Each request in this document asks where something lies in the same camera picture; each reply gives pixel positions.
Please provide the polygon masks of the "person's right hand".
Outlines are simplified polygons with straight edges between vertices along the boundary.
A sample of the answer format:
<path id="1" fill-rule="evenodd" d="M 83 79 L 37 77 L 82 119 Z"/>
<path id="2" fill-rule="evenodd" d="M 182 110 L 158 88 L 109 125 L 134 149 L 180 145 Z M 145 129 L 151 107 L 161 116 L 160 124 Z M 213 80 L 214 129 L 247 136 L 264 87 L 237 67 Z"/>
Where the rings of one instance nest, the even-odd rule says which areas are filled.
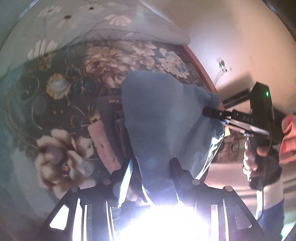
<path id="1" fill-rule="evenodd" d="M 243 173 L 247 176 L 247 180 L 250 181 L 252 178 L 258 176 L 256 171 L 258 169 L 258 165 L 255 162 L 256 156 L 266 157 L 268 153 L 269 147 L 262 146 L 257 147 L 256 150 L 252 150 L 252 145 L 250 140 L 248 139 L 245 142 L 245 151 L 243 158 Z"/>

